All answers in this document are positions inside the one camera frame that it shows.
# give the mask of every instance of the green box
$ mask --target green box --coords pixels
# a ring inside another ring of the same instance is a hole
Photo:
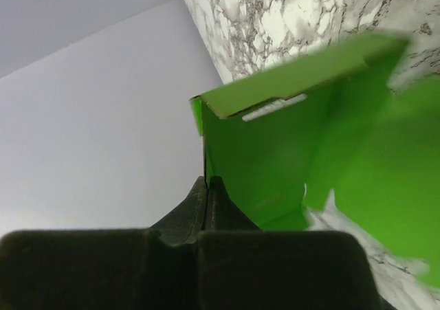
[[[207,181],[220,176],[264,230],[307,228],[330,189],[340,211],[440,287],[440,79],[394,96],[408,41],[366,33],[191,100]]]

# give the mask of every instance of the box flap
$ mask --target box flap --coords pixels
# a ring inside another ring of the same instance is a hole
[[[292,98],[355,74],[377,59],[402,54],[407,44],[405,38],[365,33],[344,42],[344,45],[332,45],[319,54],[254,74],[200,97],[219,118],[227,118],[259,103]]]

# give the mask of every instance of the marble countertop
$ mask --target marble countertop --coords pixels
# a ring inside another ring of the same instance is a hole
[[[440,74],[440,0],[185,0],[224,83],[249,76],[364,30],[411,34],[414,45],[390,79],[404,89]],[[393,256],[341,214],[334,197],[310,212],[312,230],[343,230],[368,254],[382,296],[398,310],[440,309],[440,291],[418,283],[423,261]]]

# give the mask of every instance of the white wall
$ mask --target white wall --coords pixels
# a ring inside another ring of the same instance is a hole
[[[220,84],[182,0],[0,79],[0,235],[156,222],[202,174],[188,99]]]
[[[0,77],[170,0],[0,0]]]

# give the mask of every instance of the green cardboard box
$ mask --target green cardboard box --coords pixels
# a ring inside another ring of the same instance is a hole
[[[264,230],[307,228],[330,189],[340,211],[440,287],[440,78],[393,95],[405,38],[366,33],[190,102],[206,180],[220,176]]]

